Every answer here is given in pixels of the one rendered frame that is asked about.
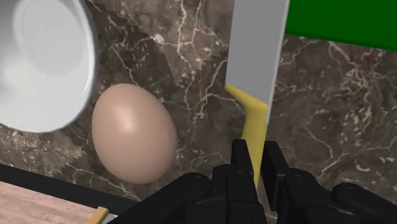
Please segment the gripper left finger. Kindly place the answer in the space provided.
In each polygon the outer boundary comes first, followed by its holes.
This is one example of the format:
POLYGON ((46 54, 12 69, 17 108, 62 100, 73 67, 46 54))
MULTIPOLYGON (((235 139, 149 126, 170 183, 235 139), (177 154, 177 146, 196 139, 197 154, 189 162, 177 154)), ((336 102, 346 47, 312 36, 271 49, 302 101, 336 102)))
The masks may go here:
POLYGON ((231 162, 211 178, 186 173, 108 224, 267 224, 245 140, 233 141, 231 162))

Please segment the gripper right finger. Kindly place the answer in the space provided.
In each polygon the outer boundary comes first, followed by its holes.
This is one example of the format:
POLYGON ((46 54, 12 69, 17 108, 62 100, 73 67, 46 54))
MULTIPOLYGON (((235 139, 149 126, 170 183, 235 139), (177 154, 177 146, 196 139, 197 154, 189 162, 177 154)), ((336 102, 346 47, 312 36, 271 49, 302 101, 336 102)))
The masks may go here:
POLYGON ((323 188, 290 168, 275 141, 265 141, 261 176, 277 224, 397 224, 397 205, 354 183, 323 188))

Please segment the yellow-handled knife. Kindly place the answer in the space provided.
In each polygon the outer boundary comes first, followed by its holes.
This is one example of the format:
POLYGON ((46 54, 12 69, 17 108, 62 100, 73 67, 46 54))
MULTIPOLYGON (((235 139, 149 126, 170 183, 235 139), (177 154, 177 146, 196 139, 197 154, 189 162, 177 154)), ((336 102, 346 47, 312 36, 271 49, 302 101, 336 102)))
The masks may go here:
POLYGON ((234 0, 225 89, 244 107, 242 138, 260 178, 289 0, 234 0))

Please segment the brown egg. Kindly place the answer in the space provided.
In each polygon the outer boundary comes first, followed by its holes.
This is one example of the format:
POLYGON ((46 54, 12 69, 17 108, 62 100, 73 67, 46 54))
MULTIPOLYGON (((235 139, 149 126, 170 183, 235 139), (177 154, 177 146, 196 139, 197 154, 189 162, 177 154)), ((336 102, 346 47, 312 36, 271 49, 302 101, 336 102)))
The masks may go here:
POLYGON ((147 90, 120 83, 106 89, 92 114, 92 139, 103 166, 134 184, 161 178, 177 152, 176 126, 147 90))

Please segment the yellow bar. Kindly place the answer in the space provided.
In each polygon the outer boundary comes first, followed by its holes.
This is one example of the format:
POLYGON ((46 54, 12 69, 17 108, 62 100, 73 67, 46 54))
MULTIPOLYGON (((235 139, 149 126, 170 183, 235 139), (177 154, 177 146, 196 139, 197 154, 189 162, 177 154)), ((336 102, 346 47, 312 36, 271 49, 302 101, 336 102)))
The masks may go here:
POLYGON ((85 224, 102 224, 108 214, 109 210, 107 208, 98 207, 85 224))

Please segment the green robot stand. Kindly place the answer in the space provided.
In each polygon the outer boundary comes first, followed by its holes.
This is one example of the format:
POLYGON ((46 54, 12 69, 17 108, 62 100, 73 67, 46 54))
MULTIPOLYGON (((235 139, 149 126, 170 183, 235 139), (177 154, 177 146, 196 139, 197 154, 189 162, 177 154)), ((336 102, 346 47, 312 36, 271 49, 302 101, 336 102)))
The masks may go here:
POLYGON ((291 0, 285 33, 397 52, 397 0, 291 0))

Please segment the white bowl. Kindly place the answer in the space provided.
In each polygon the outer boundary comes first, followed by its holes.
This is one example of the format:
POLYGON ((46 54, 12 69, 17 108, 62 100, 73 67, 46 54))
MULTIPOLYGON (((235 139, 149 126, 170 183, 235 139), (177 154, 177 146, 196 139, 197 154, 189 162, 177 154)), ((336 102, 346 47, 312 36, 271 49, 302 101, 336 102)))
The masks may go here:
POLYGON ((0 124, 61 129, 85 109, 96 34, 84 0, 0 0, 0 124))

